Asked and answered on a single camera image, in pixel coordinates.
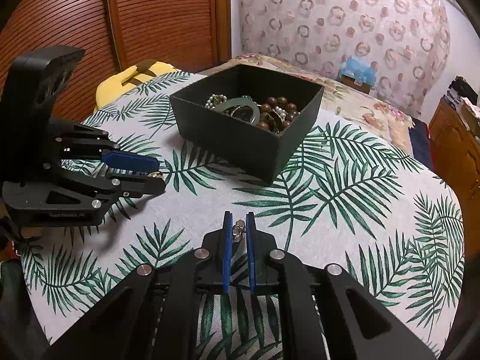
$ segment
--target curtain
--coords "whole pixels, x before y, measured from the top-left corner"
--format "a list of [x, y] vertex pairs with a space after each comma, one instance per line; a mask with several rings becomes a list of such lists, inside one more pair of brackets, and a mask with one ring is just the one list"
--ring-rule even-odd
[[416, 117], [450, 48], [441, 0], [241, 0], [241, 40], [332, 79], [351, 56], [375, 71], [371, 95]]

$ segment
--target black box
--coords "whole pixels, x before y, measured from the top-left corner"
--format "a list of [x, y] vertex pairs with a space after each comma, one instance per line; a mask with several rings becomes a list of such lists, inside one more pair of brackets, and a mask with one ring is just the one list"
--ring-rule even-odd
[[[284, 96], [300, 112], [289, 128], [275, 134], [205, 108], [208, 98], [249, 95], [258, 104]], [[314, 125], [323, 86], [285, 73], [239, 64], [170, 95], [182, 138], [225, 158], [249, 175], [271, 183]]]

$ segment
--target bed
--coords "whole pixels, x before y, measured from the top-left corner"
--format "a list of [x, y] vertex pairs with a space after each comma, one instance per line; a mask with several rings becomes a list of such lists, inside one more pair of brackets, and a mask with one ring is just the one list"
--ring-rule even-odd
[[[426, 163], [424, 126], [417, 130], [386, 103], [268, 57], [243, 56], [219, 68], [235, 63], [323, 84], [310, 133], [267, 186], [178, 134], [168, 95], [200, 74], [166, 73], [92, 114], [85, 124], [107, 130], [123, 150], [160, 160], [166, 193], [121, 198], [102, 225], [46, 229], [21, 251], [47, 338], [54, 342], [137, 265], [174, 263], [200, 246], [221, 227], [224, 211], [234, 220], [253, 211], [279, 247], [305, 264], [343, 266], [439, 355], [460, 295], [463, 228], [457, 197]], [[94, 161], [63, 166], [92, 176], [105, 171]], [[229, 293], [202, 298], [200, 359], [282, 358], [278, 301], [250, 296], [245, 252], [244, 241], [236, 244]]]

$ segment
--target white wall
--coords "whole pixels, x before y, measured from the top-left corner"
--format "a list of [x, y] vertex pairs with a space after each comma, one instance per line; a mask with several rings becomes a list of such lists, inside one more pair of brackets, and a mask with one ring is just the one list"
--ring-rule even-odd
[[[231, 1], [232, 57], [242, 54], [240, 0]], [[450, 56], [445, 70], [427, 93], [421, 119], [429, 124], [438, 102], [456, 76], [462, 76], [478, 92], [480, 88], [480, 39], [458, 6], [443, 0], [450, 24]]]
[[242, 43], [240, 41], [240, 0], [230, 0], [230, 14], [233, 58], [242, 54]]
[[445, 70], [425, 96], [421, 120], [427, 124], [456, 76], [462, 76], [475, 92], [480, 88], [480, 39], [459, 8], [448, 0], [443, 0], [443, 3], [450, 25], [450, 55]]

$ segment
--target yellow plush toy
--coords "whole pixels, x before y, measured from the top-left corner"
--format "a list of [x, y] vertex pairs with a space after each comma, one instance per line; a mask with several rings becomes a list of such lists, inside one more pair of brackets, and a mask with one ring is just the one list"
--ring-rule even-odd
[[177, 69], [171, 66], [171, 64], [158, 62], [153, 59], [147, 59], [130, 66], [123, 72], [106, 79], [97, 87], [97, 94], [95, 95], [97, 101], [96, 110], [111, 103], [137, 85], [145, 83], [160, 74], [172, 71], [177, 71]]

